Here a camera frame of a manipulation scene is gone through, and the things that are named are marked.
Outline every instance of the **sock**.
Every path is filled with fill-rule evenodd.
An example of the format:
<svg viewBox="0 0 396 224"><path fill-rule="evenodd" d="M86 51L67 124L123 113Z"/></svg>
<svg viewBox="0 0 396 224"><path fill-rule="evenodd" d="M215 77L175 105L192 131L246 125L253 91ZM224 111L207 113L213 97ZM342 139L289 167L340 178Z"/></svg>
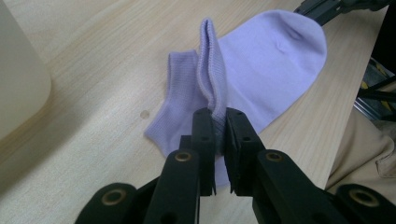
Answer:
<svg viewBox="0 0 396 224"><path fill-rule="evenodd" d="M204 20L199 57L194 50L170 54L165 102L145 134L167 156L191 134L192 113L207 107L221 148L226 106L246 113L259 133L312 85L326 54L321 27L288 11L259 14L219 42ZM227 184L223 158L215 169L217 185Z"/></svg>

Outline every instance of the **beige object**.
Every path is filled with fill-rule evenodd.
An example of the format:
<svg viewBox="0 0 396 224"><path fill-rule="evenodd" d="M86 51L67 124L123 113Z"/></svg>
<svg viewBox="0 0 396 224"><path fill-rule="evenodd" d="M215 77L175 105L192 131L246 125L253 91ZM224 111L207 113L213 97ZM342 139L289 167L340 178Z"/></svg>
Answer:
<svg viewBox="0 0 396 224"><path fill-rule="evenodd" d="M32 117L49 95L49 73L0 0L0 140Z"/></svg>
<svg viewBox="0 0 396 224"><path fill-rule="evenodd" d="M212 18L219 36L269 9L301 0L7 0L52 77L51 101L0 142L0 223L74 223L101 187L141 187L164 157L143 131L160 109L167 54L197 48ZM313 86L260 137L287 152L323 188L369 62L384 10L325 25L328 59ZM200 223L257 223L250 198L219 189Z"/></svg>
<svg viewBox="0 0 396 224"><path fill-rule="evenodd" d="M396 204L396 123L374 124L352 110L344 138L332 167L326 189L335 193L345 184L360 184L376 190Z"/></svg>

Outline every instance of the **sock cuff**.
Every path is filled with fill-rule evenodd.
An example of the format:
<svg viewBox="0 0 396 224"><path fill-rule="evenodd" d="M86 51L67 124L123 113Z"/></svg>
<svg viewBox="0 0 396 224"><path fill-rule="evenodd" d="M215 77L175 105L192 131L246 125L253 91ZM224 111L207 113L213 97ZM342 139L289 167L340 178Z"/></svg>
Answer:
<svg viewBox="0 0 396 224"><path fill-rule="evenodd" d="M195 110L192 108L192 113L186 113L186 108L191 108L191 102L200 102L200 99L194 99L197 60L195 50L169 54L166 96L160 111L145 131L145 136L161 148L165 156L178 148L179 140L173 138L180 137L166 130L182 130L189 122L186 115L191 117Z"/></svg>
<svg viewBox="0 0 396 224"><path fill-rule="evenodd" d="M197 67L198 85L212 112L216 135L216 148L223 148L225 113L227 105L227 81L224 61L212 20L201 24L200 56Z"/></svg>

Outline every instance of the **wooden table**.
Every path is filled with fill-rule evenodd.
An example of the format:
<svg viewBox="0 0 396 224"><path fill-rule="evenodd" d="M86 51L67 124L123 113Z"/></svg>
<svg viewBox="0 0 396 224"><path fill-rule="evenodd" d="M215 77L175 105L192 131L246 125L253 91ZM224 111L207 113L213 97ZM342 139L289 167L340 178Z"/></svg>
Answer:
<svg viewBox="0 0 396 224"><path fill-rule="evenodd" d="M300 1L5 1L52 78L47 104L0 142L0 223L72 223L101 187L141 187L164 157L143 135L165 96L171 50L198 47L201 20L219 36ZM328 60L315 84L260 136L325 186L385 12L324 26ZM257 223L229 189L201 200L201 223Z"/></svg>

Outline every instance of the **table surface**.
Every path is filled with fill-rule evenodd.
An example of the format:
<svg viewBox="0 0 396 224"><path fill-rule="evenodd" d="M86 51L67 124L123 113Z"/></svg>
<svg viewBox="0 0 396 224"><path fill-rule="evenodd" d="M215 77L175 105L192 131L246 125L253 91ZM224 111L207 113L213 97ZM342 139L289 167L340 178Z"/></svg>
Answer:
<svg viewBox="0 0 396 224"><path fill-rule="evenodd" d="M164 157L143 131L165 96L171 50L197 49L200 22L219 36L300 1L5 1L48 67L52 91L0 141L0 223L72 223L101 187L141 187ZM385 11L354 11L324 26L328 59L314 85L260 137L323 188ZM257 223L250 198L201 199L201 223Z"/></svg>

